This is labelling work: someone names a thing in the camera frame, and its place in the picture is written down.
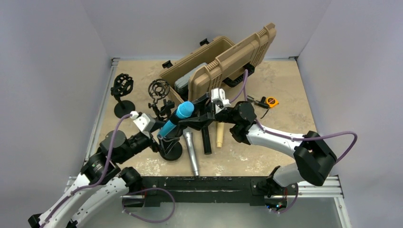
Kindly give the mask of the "round base stand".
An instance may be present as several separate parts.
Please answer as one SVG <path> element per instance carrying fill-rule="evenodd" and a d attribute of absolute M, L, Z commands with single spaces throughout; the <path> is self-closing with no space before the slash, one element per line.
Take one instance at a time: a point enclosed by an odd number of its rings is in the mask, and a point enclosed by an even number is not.
<path fill-rule="evenodd" d="M 167 161 L 178 160 L 182 155 L 182 145 L 179 143 L 179 138 L 159 138 L 159 154 Z"/>

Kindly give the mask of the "blue microphone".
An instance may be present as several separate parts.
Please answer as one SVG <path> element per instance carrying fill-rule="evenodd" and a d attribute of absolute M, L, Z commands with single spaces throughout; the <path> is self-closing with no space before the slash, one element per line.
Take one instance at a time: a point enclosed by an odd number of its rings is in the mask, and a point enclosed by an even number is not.
<path fill-rule="evenodd" d="M 179 123 L 180 120 L 189 118 L 194 112 L 194 104 L 189 101 L 185 101 L 178 105 L 175 112 L 160 129 L 158 135 L 166 137 Z"/>

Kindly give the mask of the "cream microphone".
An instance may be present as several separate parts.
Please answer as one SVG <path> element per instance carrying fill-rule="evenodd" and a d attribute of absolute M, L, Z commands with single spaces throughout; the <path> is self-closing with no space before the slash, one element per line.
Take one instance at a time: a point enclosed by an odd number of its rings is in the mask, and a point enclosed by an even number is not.
<path fill-rule="evenodd" d="M 217 122 L 217 128 L 216 128 L 216 146 L 217 146 L 217 148 L 221 148 L 223 145 L 224 126 L 225 126 L 224 123 Z"/>

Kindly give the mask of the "black microphone silver grille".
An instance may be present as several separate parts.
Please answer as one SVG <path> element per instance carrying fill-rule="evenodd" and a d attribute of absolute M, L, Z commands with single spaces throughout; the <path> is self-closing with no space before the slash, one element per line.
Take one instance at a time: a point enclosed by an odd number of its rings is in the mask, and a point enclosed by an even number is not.
<path fill-rule="evenodd" d="M 203 150 L 205 155 L 212 154 L 211 149 L 211 140 L 208 127 L 204 127 L 201 129 L 202 141 L 203 141 Z"/>

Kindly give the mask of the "black tripod shock mount stand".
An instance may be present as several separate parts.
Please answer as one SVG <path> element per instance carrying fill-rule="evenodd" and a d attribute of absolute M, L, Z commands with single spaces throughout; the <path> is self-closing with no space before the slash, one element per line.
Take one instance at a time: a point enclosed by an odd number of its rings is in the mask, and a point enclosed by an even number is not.
<path fill-rule="evenodd" d="M 175 103 L 167 100 L 166 97 L 170 92 L 170 85 L 164 79 L 156 79 L 148 86 L 148 94 L 153 99 L 148 107 L 154 111 L 159 121 L 167 121 L 172 114 Z"/>

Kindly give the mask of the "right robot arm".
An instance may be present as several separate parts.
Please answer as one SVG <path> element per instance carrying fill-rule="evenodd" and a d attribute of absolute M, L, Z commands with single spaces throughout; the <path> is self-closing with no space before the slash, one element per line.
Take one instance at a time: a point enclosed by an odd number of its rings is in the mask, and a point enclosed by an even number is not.
<path fill-rule="evenodd" d="M 294 163 L 275 168 L 269 175 L 267 188 L 272 193 L 300 181 L 322 186 L 337 161 L 318 133 L 287 133 L 265 127 L 257 120 L 254 107 L 248 101 L 238 101 L 232 106 L 228 99 L 207 93 L 198 100 L 181 103 L 173 117 L 179 127 L 195 130 L 212 122 L 232 124 L 230 133 L 235 141 L 273 149 L 293 158 Z"/>

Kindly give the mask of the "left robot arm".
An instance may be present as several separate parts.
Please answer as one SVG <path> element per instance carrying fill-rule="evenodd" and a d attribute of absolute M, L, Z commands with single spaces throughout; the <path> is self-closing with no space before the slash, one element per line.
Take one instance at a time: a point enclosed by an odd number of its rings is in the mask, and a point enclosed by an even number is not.
<path fill-rule="evenodd" d="M 30 227 L 84 228 L 95 214 L 124 195 L 139 195 L 143 205 L 147 196 L 161 188 L 145 182 L 135 168 L 121 169 L 118 165 L 149 147 L 168 161 L 176 159 L 175 152 L 182 152 L 178 141 L 157 143 L 143 133 L 126 138 L 118 129 L 111 131 L 64 195 L 50 209 L 28 219 Z"/>

